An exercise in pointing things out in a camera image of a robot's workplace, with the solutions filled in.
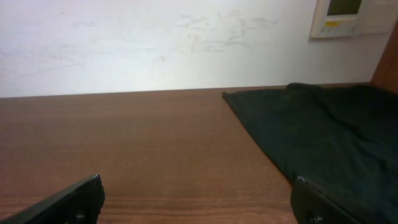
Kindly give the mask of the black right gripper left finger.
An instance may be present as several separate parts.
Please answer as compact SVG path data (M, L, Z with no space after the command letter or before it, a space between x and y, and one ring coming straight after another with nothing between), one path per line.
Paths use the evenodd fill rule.
M105 201L98 174L82 179L1 224L96 224Z

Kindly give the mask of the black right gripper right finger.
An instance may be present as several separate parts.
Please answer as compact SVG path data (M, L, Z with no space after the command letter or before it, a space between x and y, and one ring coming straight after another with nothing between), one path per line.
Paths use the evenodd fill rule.
M334 202L316 183L298 176L290 194L290 205L300 224L355 224L356 217Z

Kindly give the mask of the dark green t-shirt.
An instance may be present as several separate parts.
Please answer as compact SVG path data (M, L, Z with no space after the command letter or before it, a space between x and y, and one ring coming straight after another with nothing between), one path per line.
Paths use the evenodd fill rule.
M397 94L369 85L223 93L261 151L290 181L306 177L357 205L365 220L397 222Z

